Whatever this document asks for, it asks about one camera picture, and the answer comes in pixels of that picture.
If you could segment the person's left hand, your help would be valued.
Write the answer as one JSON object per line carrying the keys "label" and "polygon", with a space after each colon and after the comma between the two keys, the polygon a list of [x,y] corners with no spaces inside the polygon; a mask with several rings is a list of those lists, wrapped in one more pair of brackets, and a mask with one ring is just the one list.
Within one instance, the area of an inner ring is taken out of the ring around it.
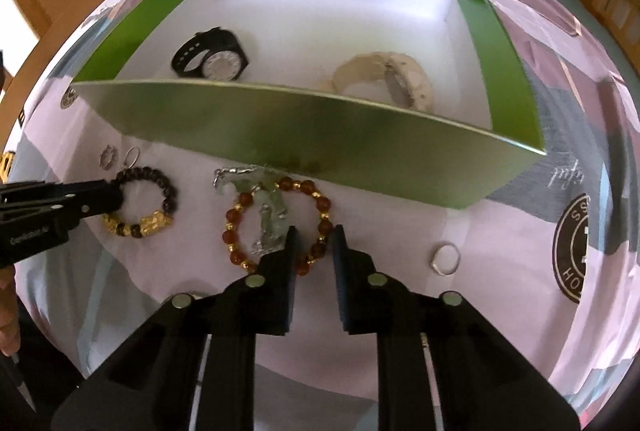
{"label": "person's left hand", "polygon": [[0,269],[0,350],[4,356],[11,356],[20,345],[15,267],[11,265]]}

